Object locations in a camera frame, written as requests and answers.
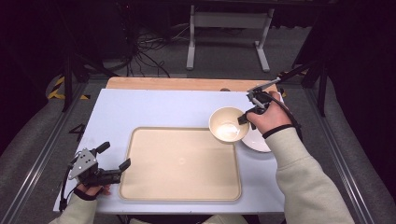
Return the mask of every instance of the wrist strap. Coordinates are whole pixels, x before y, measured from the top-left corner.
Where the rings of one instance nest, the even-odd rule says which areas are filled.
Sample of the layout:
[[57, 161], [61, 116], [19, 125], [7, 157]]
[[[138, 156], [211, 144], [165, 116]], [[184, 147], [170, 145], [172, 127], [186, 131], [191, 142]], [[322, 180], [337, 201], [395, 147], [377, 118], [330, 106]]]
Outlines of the wrist strap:
[[274, 129], [271, 129], [270, 131], [264, 133], [264, 134], [262, 135], [262, 137], [266, 139], [267, 137], [269, 137], [269, 136], [270, 136], [271, 134], [273, 134], [273, 133], [277, 133], [277, 132], [279, 132], [279, 131], [281, 131], [281, 130], [284, 130], [284, 129], [287, 129], [287, 128], [292, 128], [292, 127], [294, 127], [292, 124], [284, 124], [284, 125], [281, 125], [281, 126], [279, 126], [279, 127], [276, 127], [276, 128], [274, 128]]
[[94, 196], [88, 195], [88, 194], [82, 192], [80, 189], [75, 189], [75, 190], [74, 190], [74, 193], [75, 193], [80, 199], [82, 199], [82, 200], [84, 200], [84, 201], [93, 201], [93, 200], [96, 199], [96, 195], [94, 195]]

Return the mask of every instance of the hand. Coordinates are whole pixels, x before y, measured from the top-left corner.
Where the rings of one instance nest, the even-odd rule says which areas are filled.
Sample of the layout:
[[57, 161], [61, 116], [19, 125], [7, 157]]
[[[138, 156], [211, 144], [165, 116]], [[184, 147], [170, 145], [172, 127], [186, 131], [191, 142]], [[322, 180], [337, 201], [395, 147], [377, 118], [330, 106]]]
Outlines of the hand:
[[[270, 91], [269, 93], [280, 101], [279, 93], [276, 91]], [[256, 125], [260, 133], [266, 133], [279, 126], [291, 124], [288, 115], [283, 111], [282, 107], [275, 102], [271, 102], [268, 109], [262, 115], [253, 112], [247, 113], [247, 119]]]
[[81, 190], [82, 192], [84, 192], [86, 195], [89, 196], [95, 196], [98, 193], [100, 193], [99, 191], [102, 191], [102, 194], [105, 195], [109, 195], [110, 193], [110, 185], [105, 185], [105, 186], [96, 186], [96, 187], [85, 187], [83, 184], [79, 184], [77, 186], [77, 189]]

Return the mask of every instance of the wooden table edge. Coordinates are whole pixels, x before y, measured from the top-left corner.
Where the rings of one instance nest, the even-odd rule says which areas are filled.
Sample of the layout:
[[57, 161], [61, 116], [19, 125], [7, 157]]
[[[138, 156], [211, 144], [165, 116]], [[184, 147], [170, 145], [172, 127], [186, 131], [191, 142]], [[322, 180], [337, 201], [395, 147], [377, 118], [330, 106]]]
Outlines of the wooden table edge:
[[[247, 91], [267, 80], [164, 78], [164, 77], [112, 77], [106, 89], [122, 90], [173, 90], [173, 91]], [[266, 91], [277, 91], [276, 85]]]

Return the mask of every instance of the white tabletop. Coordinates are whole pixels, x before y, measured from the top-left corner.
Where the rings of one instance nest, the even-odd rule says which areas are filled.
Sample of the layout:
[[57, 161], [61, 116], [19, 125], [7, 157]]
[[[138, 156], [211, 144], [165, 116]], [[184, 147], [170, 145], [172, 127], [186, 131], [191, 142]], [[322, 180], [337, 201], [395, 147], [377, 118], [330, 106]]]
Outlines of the white tabletop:
[[[207, 128], [212, 112], [224, 106], [243, 111], [252, 107], [245, 92], [237, 91], [133, 91], [103, 89], [92, 111], [77, 151], [104, 142], [110, 148], [97, 156], [99, 167], [118, 169], [126, 160], [132, 131], [137, 127]], [[109, 196], [98, 197], [97, 212], [106, 214], [259, 214], [284, 211], [284, 195], [276, 184], [274, 155], [236, 143], [242, 194], [234, 202], [126, 201], [119, 185]], [[76, 185], [68, 181], [65, 192]], [[58, 210], [59, 196], [53, 210]]]

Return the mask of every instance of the black equipment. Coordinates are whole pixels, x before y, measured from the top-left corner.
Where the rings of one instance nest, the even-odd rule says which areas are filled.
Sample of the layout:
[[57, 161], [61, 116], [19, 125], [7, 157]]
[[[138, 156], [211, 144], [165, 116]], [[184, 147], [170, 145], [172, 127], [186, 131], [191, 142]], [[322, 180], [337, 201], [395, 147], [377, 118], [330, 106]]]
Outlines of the black equipment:
[[61, 201], [59, 203], [59, 210], [61, 212], [67, 206], [67, 199], [64, 197], [64, 188], [66, 186], [67, 178], [69, 180], [76, 178], [79, 184], [83, 184], [86, 187], [104, 186], [120, 183], [121, 174], [131, 165], [131, 159], [123, 162], [119, 166], [118, 170], [104, 170], [99, 168], [99, 163], [97, 162], [96, 155], [97, 153], [101, 154], [109, 147], [110, 143], [104, 142], [101, 146], [92, 150], [84, 148], [67, 165], [67, 171], [64, 174], [64, 182], [61, 190]]
[[[267, 89], [268, 87], [285, 81], [286, 79], [295, 76], [296, 73], [295, 72], [290, 72], [289, 74], [283, 76], [283, 77], [277, 77], [274, 80], [271, 80], [267, 83], [264, 83], [262, 85], [256, 86], [254, 88], [251, 88], [250, 90], [247, 90], [248, 94], [247, 94], [247, 98], [249, 99], [249, 101], [251, 103], [254, 104], [254, 107], [249, 109], [248, 111], [245, 112], [245, 114], [243, 114], [241, 117], [238, 118], [238, 123], [241, 124], [245, 124], [248, 123], [248, 116], [247, 114], [249, 112], [253, 112], [256, 113], [258, 115], [261, 115], [263, 113], [265, 113], [265, 111], [267, 110], [268, 106], [270, 105], [271, 102], [275, 102], [277, 103], [284, 111], [285, 113], [288, 115], [292, 126], [295, 127], [298, 136], [300, 137], [300, 139], [303, 141], [303, 135], [301, 133], [301, 125], [297, 122], [297, 120], [294, 118], [294, 116], [290, 113], [290, 111], [283, 105], [282, 102], [279, 102], [277, 99], [275, 99], [271, 94], [269, 94], [268, 92], [264, 91], [265, 89]], [[251, 125], [251, 129], [255, 130], [256, 126], [252, 123], [250, 123]]]

